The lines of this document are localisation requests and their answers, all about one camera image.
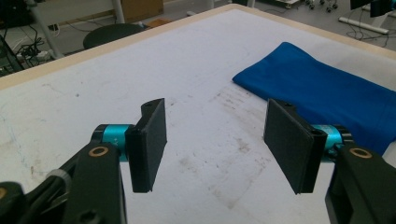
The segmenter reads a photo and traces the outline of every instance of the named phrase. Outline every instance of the blue cloth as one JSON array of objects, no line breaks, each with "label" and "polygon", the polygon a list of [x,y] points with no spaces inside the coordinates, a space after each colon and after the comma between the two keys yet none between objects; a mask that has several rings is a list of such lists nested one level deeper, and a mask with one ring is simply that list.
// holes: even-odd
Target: blue cloth
[{"label": "blue cloth", "polygon": [[291,43],[233,81],[264,100],[297,106],[310,124],[341,124],[355,142],[383,155],[396,140],[396,92],[315,60]]}]

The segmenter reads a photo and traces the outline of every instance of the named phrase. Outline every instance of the lab floor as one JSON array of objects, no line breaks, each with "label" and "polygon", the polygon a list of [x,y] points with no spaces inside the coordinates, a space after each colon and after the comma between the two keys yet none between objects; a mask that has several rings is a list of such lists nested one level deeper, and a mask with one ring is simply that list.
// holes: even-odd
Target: lab floor
[{"label": "lab floor", "polygon": [[[321,5],[319,0],[315,1],[314,9],[310,9],[304,1],[294,1],[297,2],[290,5],[290,8],[286,8],[285,4],[275,0],[256,1],[254,7],[257,10],[275,14],[279,17],[298,21],[339,35],[356,38],[360,41],[377,45],[382,48],[396,50],[396,18],[394,17],[388,16],[382,25],[383,28],[389,29],[389,34],[380,35],[378,33],[370,32],[338,21],[340,17],[346,17],[366,23],[373,22],[373,19],[369,16],[370,12],[362,10],[361,8],[353,11],[350,10],[349,0],[339,1],[337,3],[338,8],[334,9],[332,12],[327,12],[326,10],[329,3],[328,1],[326,1],[324,5]],[[216,1],[215,7],[220,7],[225,4],[228,4],[228,1],[219,0]],[[162,15],[141,22],[146,23],[158,18],[166,18],[168,20],[176,21],[187,17],[188,11],[200,13],[208,9],[209,5],[206,0],[175,0],[164,4],[164,13]],[[111,16],[89,21],[79,21],[73,24],[60,26],[60,29],[58,31],[54,31],[53,35],[55,36],[55,42],[57,43],[61,53],[70,55],[83,50],[82,40],[89,31],[114,22],[115,20]],[[37,25],[34,24],[33,27],[37,29],[38,36],[43,37],[44,41],[44,44],[38,48],[40,50],[49,50],[50,48],[45,43],[45,38],[40,34],[40,30]],[[34,39],[34,37],[35,31],[29,26],[24,26],[9,29],[6,40],[12,49],[18,50],[21,44],[31,42],[31,39]]]}]

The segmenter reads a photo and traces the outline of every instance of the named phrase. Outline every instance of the table surface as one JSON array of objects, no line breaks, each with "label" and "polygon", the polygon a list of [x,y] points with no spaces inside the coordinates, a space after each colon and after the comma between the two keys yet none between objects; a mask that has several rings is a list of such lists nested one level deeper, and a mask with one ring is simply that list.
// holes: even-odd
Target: table surface
[{"label": "table surface", "polygon": [[333,165],[313,194],[294,195],[262,141],[266,102],[232,82],[284,41],[396,90],[395,52],[228,5],[0,78],[0,180],[29,191],[97,125],[136,123],[143,103],[165,98],[154,191],[133,194],[121,165],[129,222],[329,223]]}]

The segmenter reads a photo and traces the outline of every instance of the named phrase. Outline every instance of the blue towel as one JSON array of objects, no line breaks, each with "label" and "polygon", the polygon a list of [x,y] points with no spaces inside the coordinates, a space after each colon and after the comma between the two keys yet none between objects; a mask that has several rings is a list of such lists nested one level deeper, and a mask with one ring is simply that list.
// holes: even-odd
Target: blue towel
[{"label": "blue towel", "polygon": [[311,124],[341,124],[355,142],[383,155],[396,140],[396,92],[315,60],[291,43],[233,77],[264,100],[297,106]]}]

